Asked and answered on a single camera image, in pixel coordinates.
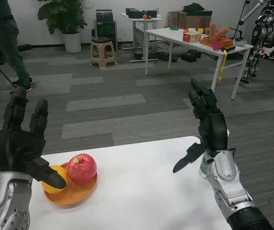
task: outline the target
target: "person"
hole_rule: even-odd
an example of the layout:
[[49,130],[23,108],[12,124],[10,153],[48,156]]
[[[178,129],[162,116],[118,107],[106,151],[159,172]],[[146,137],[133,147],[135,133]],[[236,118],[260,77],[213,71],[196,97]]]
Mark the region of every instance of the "person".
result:
[[0,49],[8,64],[18,76],[18,80],[14,81],[13,84],[15,86],[23,86],[28,92],[32,90],[31,84],[33,84],[33,79],[29,77],[22,56],[19,54],[17,47],[18,34],[19,29],[11,13],[8,0],[0,0]]

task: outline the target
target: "small bottle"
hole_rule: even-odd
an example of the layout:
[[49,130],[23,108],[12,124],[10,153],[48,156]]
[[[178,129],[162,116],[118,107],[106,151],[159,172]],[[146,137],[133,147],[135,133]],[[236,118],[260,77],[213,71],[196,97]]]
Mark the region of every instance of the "small bottle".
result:
[[207,162],[205,159],[205,154],[203,153],[202,161],[200,164],[200,169],[199,169],[199,176],[202,177],[203,179],[207,180],[206,178],[206,167],[207,167]]

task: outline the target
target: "red cup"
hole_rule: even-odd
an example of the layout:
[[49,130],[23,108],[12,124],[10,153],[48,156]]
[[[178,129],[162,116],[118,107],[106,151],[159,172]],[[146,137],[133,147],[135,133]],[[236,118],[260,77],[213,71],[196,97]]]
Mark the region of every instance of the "red cup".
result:
[[213,50],[218,51],[219,49],[221,49],[221,42],[220,41],[215,41],[213,43]]

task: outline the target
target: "beige stool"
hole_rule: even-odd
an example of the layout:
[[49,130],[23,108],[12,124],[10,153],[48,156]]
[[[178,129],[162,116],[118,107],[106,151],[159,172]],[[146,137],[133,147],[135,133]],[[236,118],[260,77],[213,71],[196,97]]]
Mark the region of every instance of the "beige stool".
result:
[[[93,55],[93,46],[97,47],[97,50],[99,51],[99,54]],[[106,53],[106,47],[110,46],[112,49],[112,55]],[[93,38],[91,40],[91,64],[93,62],[97,62],[99,64],[100,69],[106,68],[106,63],[113,61],[114,64],[117,64],[116,61],[116,55],[114,53],[114,45],[112,43],[112,40],[107,37],[99,37],[99,38]]]

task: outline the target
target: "potted plant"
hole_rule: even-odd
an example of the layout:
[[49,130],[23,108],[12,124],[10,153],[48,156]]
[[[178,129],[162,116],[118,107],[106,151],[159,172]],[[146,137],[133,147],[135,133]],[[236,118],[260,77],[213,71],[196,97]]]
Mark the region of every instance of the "potted plant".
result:
[[38,19],[47,19],[46,24],[52,35],[58,28],[63,34],[66,51],[76,53],[81,51],[78,28],[87,25],[83,16],[81,1],[83,0],[38,0],[50,1],[38,11]]

